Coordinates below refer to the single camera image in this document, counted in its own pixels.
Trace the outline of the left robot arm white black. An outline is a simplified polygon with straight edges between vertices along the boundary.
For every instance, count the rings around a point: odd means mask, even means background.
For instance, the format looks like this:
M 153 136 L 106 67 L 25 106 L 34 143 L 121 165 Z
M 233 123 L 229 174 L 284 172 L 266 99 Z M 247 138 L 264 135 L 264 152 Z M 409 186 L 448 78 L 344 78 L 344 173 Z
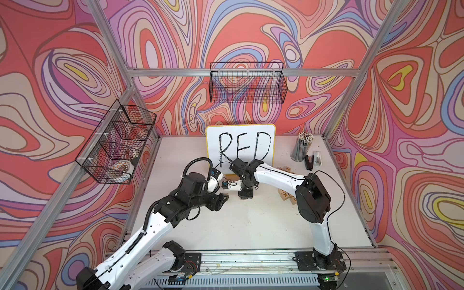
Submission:
M 193 209 L 221 210 L 228 195 L 220 193 L 223 175 L 210 158 L 189 162 L 177 188 L 149 206 L 142 227 L 114 254 L 95 268 L 85 267 L 76 277 L 79 290 L 139 290 L 165 271 L 184 271 L 185 250 L 167 242 L 149 259 L 145 256 Z

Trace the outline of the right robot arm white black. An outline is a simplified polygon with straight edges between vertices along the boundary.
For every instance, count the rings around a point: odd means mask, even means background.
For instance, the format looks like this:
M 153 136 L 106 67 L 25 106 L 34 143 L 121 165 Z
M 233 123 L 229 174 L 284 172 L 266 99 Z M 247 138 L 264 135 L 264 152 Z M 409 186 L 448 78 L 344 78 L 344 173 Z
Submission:
M 296 175 L 258 159 L 248 163 L 239 158 L 231 163 L 230 170 L 240 179 L 236 190 L 241 199 L 251 199 L 254 189 L 262 183 L 295 197 L 300 216 L 310 223 L 315 266 L 328 270 L 333 265 L 338 246 L 332 240 L 328 222 L 332 199 L 316 174 Z

